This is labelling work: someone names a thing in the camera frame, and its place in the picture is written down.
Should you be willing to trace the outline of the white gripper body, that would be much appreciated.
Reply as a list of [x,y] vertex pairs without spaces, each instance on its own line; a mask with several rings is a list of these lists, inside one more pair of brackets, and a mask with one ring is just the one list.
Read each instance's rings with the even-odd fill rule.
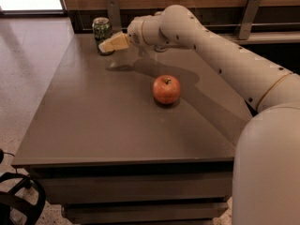
[[160,17],[135,17],[127,27],[129,41],[135,46],[166,46],[166,37],[160,31]]

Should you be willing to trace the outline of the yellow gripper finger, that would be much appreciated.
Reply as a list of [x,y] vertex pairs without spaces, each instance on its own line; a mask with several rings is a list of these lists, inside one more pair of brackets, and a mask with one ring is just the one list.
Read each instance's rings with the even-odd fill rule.
[[102,41],[98,45],[98,48],[102,53],[109,53],[127,49],[129,47],[129,43],[128,35],[123,32],[118,32],[112,37]]

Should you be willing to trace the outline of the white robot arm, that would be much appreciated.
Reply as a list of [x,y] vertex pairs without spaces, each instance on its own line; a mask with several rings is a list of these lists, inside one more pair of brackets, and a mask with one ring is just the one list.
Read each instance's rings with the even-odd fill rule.
[[186,7],[135,18],[99,44],[193,50],[256,111],[236,146],[232,225],[299,225],[300,76],[206,29]]

